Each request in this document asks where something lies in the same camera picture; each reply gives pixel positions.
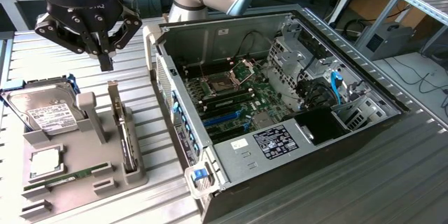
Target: motherboard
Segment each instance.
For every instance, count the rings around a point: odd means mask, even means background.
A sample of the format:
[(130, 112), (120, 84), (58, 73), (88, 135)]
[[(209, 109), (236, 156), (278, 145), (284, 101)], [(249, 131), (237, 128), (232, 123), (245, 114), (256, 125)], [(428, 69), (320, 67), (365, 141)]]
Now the motherboard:
[(278, 123), (292, 111), (253, 59), (240, 59), (229, 71), (185, 80), (190, 100), (213, 143)]

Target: hard disk drive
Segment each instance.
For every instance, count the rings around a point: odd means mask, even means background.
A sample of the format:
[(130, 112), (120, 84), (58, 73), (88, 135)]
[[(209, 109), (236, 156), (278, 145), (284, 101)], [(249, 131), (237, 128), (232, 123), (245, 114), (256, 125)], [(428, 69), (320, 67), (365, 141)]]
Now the hard disk drive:
[(22, 121), (26, 131), (42, 130), (48, 135), (77, 129), (76, 121), (85, 118), (76, 108), (76, 86), (72, 75), (24, 82), (8, 81), (1, 100)]

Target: open computer tower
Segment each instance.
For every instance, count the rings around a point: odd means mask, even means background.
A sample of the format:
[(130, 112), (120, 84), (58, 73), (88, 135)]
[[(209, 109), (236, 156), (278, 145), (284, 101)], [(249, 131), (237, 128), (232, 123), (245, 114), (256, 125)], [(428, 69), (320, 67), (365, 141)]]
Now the open computer tower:
[(405, 115), (304, 13), (157, 28), (156, 88), (204, 222), (346, 157)]

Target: metal shelf frame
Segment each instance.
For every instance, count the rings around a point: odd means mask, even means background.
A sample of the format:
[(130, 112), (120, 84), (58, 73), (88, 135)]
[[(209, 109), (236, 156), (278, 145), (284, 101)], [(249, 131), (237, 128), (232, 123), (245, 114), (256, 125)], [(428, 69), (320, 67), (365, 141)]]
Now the metal shelf frame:
[[(436, 41), (438, 36), (445, 32), (448, 28), (448, 0), (404, 0), (409, 3), (413, 7), (421, 10), (426, 15), (429, 15), (433, 19), (436, 19), (440, 23), (444, 24), (441, 29), (436, 32), (432, 38), (428, 40), (426, 45), (422, 48), (422, 51), (429, 47), (429, 45)], [(366, 31), (366, 35), (361, 38), (361, 40), (356, 43), (356, 48), (362, 48), (368, 41), (372, 39), (373, 34), (386, 16), (389, 15), (390, 10), (394, 8), (398, 0), (390, 0), (386, 4), (374, 24), (372, 25), (370, 29)]]

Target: warning label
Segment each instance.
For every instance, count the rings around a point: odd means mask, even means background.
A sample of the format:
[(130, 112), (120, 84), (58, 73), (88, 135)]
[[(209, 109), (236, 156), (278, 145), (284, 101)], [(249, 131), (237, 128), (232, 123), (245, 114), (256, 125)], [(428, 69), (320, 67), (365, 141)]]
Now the warning label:
[(253, 135), (268, 159), (274, 159), (298, 148), (282, 125)]
[(66, 103), (28, 110), (28, 115), (34, 119), (44, 132), (76, 125)]

